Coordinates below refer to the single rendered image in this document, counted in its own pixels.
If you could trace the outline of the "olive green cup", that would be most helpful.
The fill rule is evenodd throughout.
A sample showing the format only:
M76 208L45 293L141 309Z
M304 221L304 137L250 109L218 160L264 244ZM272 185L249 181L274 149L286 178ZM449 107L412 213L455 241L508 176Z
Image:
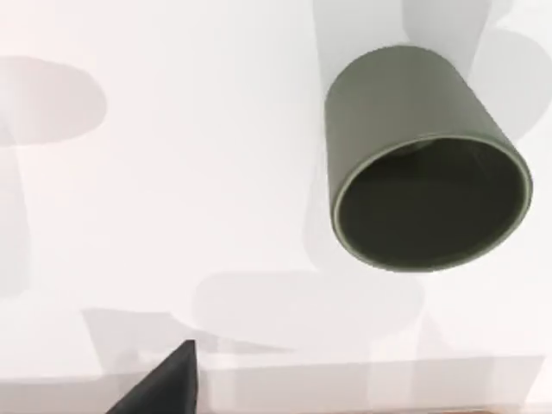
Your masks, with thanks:
M455 67L421 47L352 61L324 102L329 213L357 260L394 272L463 265L525 219L533 182Z

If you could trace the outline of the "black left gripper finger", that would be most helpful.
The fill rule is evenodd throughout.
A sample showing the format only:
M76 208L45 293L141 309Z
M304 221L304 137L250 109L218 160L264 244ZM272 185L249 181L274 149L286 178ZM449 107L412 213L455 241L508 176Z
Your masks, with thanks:
M105 414L197 414L196 342L186 340Z

